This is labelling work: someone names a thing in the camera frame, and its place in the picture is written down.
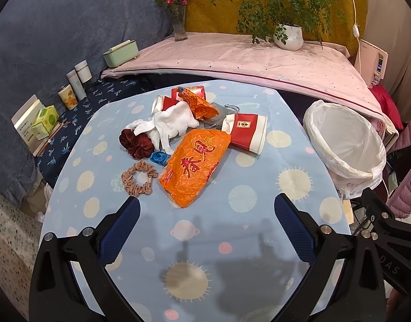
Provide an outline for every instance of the pink bed sheet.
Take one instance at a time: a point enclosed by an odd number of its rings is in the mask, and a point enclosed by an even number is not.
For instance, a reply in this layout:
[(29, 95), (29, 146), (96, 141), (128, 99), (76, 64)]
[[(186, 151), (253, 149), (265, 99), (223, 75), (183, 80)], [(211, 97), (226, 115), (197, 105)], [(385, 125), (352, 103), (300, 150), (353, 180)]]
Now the pink bed sheet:
[(248, 35), (191, 32), (188, 36), (182, 42), (168, 38), (145, 48), (136, 59), (108, 69), (102, 76), (151, 72), (205, 75), (301, 93), (383, 121), (379, 102), (346, 58), (345, 47), (304, 43), (291, 52), (269, 43), (254, 45)]

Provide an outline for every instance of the brown polka dot scrunchie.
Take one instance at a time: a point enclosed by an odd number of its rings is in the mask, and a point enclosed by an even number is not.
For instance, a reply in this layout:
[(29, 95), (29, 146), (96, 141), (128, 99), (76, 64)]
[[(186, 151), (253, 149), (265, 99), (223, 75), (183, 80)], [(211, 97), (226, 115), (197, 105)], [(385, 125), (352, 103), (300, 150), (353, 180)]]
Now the brown polka dot scrunchie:
[[(137, 185), (133, 175), (137, 172), (144, 172), (148, 176), (148, 181), (143, 186)], [(138, 197), (140, 194), (150, 195), (152, 193), (152, 179), (158, 176), (158, 172), (152, 164), (145, 160), (134, 163), (126, 172), (122, 173), (123, 188), (130, 196)]]

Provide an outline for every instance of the trash bin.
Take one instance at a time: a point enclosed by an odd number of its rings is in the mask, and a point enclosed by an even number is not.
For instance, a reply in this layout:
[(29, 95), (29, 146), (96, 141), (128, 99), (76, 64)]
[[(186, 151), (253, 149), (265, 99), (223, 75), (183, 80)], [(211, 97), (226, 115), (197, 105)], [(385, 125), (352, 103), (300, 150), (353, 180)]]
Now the trash bin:
[(363, 189), (381, 182), (386, 150), (366, 118), (318, 100), (307, 109), (304, 128), (344, 199), (359, 197)]

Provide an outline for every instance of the electric cord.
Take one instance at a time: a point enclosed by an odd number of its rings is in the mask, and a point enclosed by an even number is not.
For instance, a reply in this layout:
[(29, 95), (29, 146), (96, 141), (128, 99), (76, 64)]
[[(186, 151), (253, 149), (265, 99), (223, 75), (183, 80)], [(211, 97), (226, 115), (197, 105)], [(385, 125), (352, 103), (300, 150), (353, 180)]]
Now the electric cord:
[(357, 44), (359, 46), (359, 74), (362, 73), (362, 66), (361, 66), (361, 42), (359, 41), (359, 28), (357, 25), (357, 13), (356, 13), (356, 3), (353, 0), (353, 9), (354, 9), (354, 25), (352, 28), (353, 36), (357, 39)]

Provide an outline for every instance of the blue blanket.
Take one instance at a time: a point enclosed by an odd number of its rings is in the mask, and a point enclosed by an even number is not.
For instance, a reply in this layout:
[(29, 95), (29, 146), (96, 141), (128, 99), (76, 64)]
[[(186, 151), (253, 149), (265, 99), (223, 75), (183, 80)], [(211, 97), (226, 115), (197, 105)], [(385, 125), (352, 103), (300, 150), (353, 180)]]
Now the blue blanket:
[(155, 0), (9, 0), (0, 14), (0, 193), (19, 206), (35, 178), (11, 122), (32, 94), (61, 113), (58, 90), (75, 64), (86, 59), (97, 77), (110, 47), (131, 39), (142, 49), (171, 32)]

